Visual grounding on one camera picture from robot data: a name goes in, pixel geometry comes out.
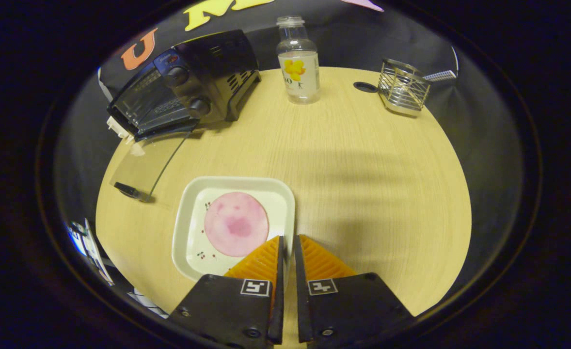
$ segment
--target round table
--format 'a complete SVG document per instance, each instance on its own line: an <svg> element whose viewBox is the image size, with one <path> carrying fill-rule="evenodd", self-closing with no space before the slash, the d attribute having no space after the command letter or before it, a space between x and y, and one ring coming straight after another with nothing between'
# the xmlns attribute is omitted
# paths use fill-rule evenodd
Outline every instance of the round table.
<svg viewBox="0 0 571 349"><path fill-rule="evenodd" d="M121 142L104 175L95 233L122 275L164 311L193 287L175 269L171 241L186 185L198 176L272 177L296 201L295 233L305 234L357 272L376 272L416 316L450 288L469 248L469 191L443 129L424 108L387 111L379 73L320 68L321 99L288 102L279 69L261 71L238 121L187 139L157 183L154 203L111 184L130 146ZM153 143L171 149L180 138ZM149 157L142 159L149 163ZM154 166L162 166L162 159ZM133 175L141 176L142 168ZM284 347L298 344L295 268L285 291Z"/></svg>

